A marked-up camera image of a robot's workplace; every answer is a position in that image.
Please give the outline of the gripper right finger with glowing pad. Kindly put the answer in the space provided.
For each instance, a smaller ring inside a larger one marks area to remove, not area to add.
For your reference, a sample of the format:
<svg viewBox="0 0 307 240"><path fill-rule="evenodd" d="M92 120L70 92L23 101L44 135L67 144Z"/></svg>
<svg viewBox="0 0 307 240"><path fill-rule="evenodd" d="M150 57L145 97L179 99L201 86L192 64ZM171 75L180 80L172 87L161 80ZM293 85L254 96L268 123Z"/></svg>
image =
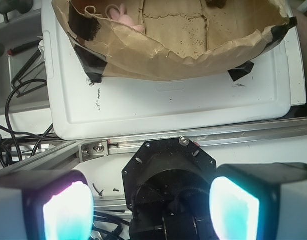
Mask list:
<svg viewBox="0 0 307 240"><path fill-rule="evenodd" d="M209 209L221 240L307 240L307 163L223 164Z"/></svg>

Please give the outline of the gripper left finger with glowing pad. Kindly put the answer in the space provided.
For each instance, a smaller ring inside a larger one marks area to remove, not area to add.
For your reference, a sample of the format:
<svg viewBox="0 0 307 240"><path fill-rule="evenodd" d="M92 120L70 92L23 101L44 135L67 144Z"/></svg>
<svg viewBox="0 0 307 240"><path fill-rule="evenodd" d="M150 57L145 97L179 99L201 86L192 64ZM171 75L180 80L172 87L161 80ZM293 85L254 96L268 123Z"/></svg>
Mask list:
<svg viewBox="0 0 307 240"><path fill-rule="evenodd" d="M0 175L0 240L88 240L94 198L78 170Z"/></svg>

